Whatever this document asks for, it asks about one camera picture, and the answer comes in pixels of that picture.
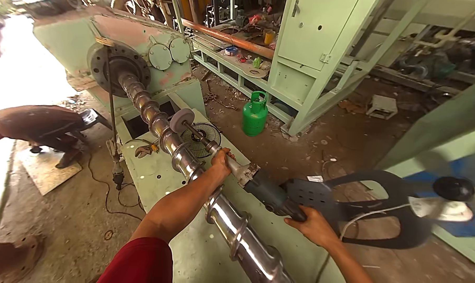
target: polishing wheel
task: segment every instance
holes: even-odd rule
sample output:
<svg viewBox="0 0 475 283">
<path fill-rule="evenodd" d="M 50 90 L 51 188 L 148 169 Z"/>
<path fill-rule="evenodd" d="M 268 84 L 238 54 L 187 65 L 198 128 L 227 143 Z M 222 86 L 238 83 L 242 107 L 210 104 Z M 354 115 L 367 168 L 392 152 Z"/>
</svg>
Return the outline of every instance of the polishing wheel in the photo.
<svg viewBox="0 0 475 283">
<path fill-rule="evenodd" d="M 194 112 L 189 108 L 183 108 L 176 112 L 171 118 L 170 128 L 175 133 L 182 133 L 187 129 L 183 122 L 187 121 L 189 125 L 194 122 Z"/>
</svg>

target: angle grinder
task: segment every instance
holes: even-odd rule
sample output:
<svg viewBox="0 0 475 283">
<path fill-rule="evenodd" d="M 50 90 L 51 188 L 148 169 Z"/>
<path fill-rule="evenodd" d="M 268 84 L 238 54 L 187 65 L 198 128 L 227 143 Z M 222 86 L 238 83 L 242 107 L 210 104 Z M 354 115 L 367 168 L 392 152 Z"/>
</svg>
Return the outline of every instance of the angle grinder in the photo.
<svg viewBox="0 0 475 283">
<path fill-rule="evenodd" d="M 200 139 L 206 150 L 215 156 L 222 149 L 214 141 L 209 141 L 197 132 L 191 125 L 194 122 L 194 112 L 189 108 L 181 109 L 171 118 L 170 127 L 174 132 L 181 133 L 189 129 L 196 138 Z M 288 197 L 286 191 L 274 184 L 264 169 L 257 164 L 239 164 L 236 160 L 227 157 L 227 164 L 232 171 L 237 183 L 261 201 L 268 211 L 279 216 L 290 215 L 292 219 L 300 222 L 307 220 L 305 213 L 299 208 L 298 203 Z"/>
</svg>

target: human hand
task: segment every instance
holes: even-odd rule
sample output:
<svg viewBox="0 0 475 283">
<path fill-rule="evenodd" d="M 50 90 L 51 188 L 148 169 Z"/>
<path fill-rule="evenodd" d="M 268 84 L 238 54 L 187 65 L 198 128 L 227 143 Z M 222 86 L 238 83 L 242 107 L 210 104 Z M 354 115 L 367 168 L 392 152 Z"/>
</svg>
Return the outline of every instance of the human hand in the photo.
<svg viewBox="0 0 475 283">
<path fill-rule="evenodd" d="M 234 154 L 231 154 L 230 149 L 228 148 L 222 148 L 211 159 L 211 164 L 213 165 L 213 167 L 217 168 L 220 172 L 222 172 L 222 175 L 224 177 L 227 177 L 230 174 L 230 168 L 227 165 L 226 155 L 235 160 Z"/>
<path fill-rule="evenodd" d="M 306 238 L 318 246 L 327 248 L 333 244 L 341 243 L 327 220 L 316 209 L 299 205 L 307 216 L 305 222 L 297 222 L 291 218 L 285 218 L 285 222 L 299 230 Z"/>
</svg>

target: cabinet door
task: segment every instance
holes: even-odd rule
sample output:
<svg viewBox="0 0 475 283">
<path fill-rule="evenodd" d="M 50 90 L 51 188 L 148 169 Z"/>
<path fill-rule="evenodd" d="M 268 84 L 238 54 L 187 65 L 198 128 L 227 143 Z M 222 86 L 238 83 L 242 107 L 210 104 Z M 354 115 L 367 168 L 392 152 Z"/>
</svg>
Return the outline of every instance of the cabinet door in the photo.
<svg viewBox="0 0 475 283">
<path fill-rule="evenodd" d="M 358 0 L 291 0 L 278 55 L 320 70 Z"/>
</svg>

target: orange pipe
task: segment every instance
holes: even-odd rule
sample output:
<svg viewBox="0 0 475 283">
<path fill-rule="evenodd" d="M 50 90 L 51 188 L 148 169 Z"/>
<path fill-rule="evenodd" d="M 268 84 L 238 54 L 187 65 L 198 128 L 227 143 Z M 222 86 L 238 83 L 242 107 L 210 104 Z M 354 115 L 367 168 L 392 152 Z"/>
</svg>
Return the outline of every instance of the orange pipe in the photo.
<svg viewBox="0 0 475 283">
<path fill-rule="evenodd" d="M 200 31 L 202 33 L 205 33 L 207 35 L 211 35 L 214 38 L 217 38 L 217 39 L 220 39 L 222 41 L 231 43 L 231 44 L 233 44 L 237 47 L 241 47 L 243 49 L 246 49 L 248 51 L 256 53 L 260 56 L 264 56 L 268 59 L 272 59 L 274 57 L 274 50 L 269 49 L 267 47 L 263 47 L 263 46 L 255 44 L 255 43 L 251 43 L 251 42 L 246 41 L 244 39 L 237 38 L 235 36 L 220 32 L 220 31 L 215 30 L 215 29 L 210 29 L 210 28 L 207 28 L 205 26 L 195 24 L 195 23 L 193 23 L 191 21 L 187 21 L 185 19 L 182 19 L 182 24 L 186 27 L 189 27 L 191 29 L 195 29 L 195 30 Z"/>
</svg>

